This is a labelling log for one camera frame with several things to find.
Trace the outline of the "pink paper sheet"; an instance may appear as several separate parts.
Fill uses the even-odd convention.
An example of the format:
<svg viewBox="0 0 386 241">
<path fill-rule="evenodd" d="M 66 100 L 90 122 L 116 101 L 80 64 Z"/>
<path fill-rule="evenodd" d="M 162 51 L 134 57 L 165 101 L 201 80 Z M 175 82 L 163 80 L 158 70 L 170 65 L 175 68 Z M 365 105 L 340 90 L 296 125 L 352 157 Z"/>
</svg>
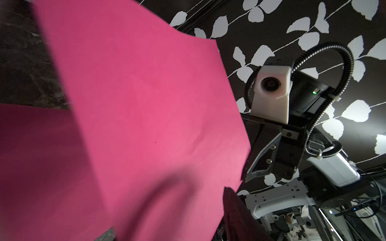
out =
<svg viewBox="0 0 386 241">
<path fill-rule="evenodd" d="M 120 241 L 209 241 L 250 142 L 217 44 L 136 1 L 34 10 Z"/>
</svg>

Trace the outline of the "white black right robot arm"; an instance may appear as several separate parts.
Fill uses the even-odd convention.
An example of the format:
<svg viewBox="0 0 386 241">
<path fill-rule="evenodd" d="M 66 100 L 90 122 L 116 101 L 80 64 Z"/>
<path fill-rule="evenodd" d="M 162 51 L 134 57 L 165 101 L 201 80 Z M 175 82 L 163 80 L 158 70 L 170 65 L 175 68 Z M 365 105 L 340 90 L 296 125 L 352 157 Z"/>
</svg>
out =
<svg viewBox="0 0 386 241">
<path fill-rule="evenodd" d="M 298 205 L 357 211 L 376 199 L 353 204 L 370 183 L 341 153 L 341 145 L 308 121 L 328 97 L 330 87 L 288 66 L 263 66 L 248 79 L 245 94 L 254 93 L 250 114 L 243 115 L 251 151 L 242 172 L 247 183 L 273 174 L 284 185 L 245 197 L 255 219 Z"/>
</svg>

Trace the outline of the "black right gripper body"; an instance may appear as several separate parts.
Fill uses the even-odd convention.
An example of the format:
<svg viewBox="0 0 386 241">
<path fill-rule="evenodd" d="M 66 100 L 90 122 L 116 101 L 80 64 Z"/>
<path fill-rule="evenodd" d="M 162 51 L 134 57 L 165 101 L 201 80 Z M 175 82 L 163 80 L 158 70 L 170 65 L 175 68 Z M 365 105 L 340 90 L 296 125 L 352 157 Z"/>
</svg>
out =
<svg viewBox="0 0 386 241">
<path fill-rule="evenodd" d="M 289 96 L 288 124 L 242 114 L 251 145 L 243 167 L 241 180 L 274 174 L 290 180 L 303 159 L 309 131 L 305 126 L 325 100 L 330 87 L 317 79 L 297 71 Z"/>
</svg>

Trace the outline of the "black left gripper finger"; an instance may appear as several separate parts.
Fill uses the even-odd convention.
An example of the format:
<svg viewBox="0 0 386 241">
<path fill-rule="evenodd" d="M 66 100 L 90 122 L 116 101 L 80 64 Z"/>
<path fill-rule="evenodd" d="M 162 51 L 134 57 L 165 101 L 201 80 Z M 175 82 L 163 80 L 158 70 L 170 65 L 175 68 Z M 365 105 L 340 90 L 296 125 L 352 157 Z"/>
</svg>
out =
<svg viewBox="0 0 386 241">
<path fill-rule="evenodd" d="M 229 241 L 271 241 L 267 231 L 251 215 L 230 187 L 223 192 L 224 223 Z"/>
</svg>

